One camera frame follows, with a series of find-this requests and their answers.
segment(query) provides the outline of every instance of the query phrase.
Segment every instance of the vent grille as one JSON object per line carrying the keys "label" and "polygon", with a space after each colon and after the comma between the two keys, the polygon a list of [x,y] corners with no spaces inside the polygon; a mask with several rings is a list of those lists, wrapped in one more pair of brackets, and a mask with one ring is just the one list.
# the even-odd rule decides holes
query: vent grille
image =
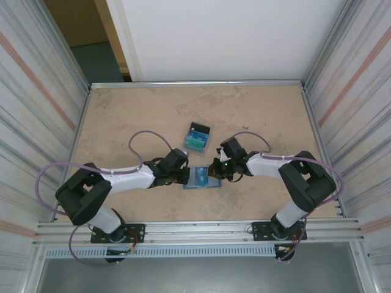
{"label": "vent grille", "polygon": [[[217,256],[276,256],[273,244],[252,245],[170,245],[136,246],[136,251],[125,256],[106,256],[107,247],[75,247],[74,253],[79,258],[191,258]],[[111,250],[125,251],[128,247],[110,247]],[[68,247],[49,248],[48,259],[72,258]]]}

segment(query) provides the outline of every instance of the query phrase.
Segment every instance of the gray floor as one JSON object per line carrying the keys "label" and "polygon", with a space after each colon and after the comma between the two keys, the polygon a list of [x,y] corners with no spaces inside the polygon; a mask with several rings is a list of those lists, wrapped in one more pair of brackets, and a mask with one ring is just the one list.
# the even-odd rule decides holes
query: gray floor
{"label": "gray floor", "polygon": [[288,263],[274,258],[126,259],[91,268],[46,261],[38,292],[363,292],[348,244],[301,244]]}
{"label": "gray floor", "polygon": [[88,82],[123,82],[109,42],[71,48]]}

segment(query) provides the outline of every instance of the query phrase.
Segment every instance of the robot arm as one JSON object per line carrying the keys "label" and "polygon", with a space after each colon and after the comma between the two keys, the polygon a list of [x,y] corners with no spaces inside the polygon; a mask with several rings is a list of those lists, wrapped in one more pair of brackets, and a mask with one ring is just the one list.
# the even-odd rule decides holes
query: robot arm
{"label": "robot arm", "polygon": [[[175,148],[165,158],[144,162],[136,172],[133,170],[139,166],[100,169],[105,174],[79,169],[58,189],[56,198],[74,225],[88,223],[101,229],[115,242],[123,237],[124,222],[117,212],[103,206],[105,199],[130,189],[187,184],[188,162],[187,155]],[[86,166],[96,168],[93,163]]]}
{"label": "robot arm", "polygon": [[282,159],[280,156],[264,156],[259,152],[247,154],[238,141],[232,137],[217,149],[220,158],[209,166],[208,176],[233,180],[233,174],[246,176],[270,176],[282,179],[291,201],[271,218],[271,229],[276,238],[283,239],[303,216],[311,213],[322,201],[336,190],[334,180],[319,165],[300,161],[300,158],[315,158],[302,151],[297,160]]}

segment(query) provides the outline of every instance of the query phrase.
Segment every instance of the corrugated metal wall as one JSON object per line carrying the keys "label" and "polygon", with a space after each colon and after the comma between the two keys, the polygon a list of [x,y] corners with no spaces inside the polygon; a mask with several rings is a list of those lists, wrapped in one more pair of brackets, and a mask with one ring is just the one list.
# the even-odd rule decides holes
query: corrugated metal wall
{"label": "corrugated metal wall", "polygon": [[[87,82],[43,13],[40,1],[0,2],[0,291],[14,292],[38,221],[48,221],[34,195],[46,164],[67,161]],[[63,168],[43,177],[54,205]]]}
{"label": "corrugated metal wall", "polygon": [[391,1],[361,1],[309,99],[331,162],[346,181],[384,290],[391,290]]}

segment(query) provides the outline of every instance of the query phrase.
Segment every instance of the table surface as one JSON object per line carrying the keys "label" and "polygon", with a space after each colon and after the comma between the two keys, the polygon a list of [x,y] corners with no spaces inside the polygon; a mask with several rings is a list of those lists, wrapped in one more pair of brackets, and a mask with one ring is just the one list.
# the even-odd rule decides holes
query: table surface
{"label": "table surface", "polygon": [[[253,131],[271,145],[272,154],[310,151],[319,159],[300,89],[297,86],[166,87],[95,89],[82,127],[74,161],[93,162],[101,168],[138,164],[129,151],[129,138],[137,131],[153,130],[173,147],[183,148],[190,123],[211,127],[204,155],[190,152],[189,165],[208,165],[216,148],[239,131]],[[247,152],[265,144],[255,136],[238,136]],[[143,160],[164,157],[168,148],[158,137],[141,134],[133,147]],[[290,200],[280,179],[245,176],[221,188],[184,190],[182,185],[134,189],[108,197],[105,205],[126,221],[249,220],[269,219]],[[333,203],[311,217],[336,217]]]}

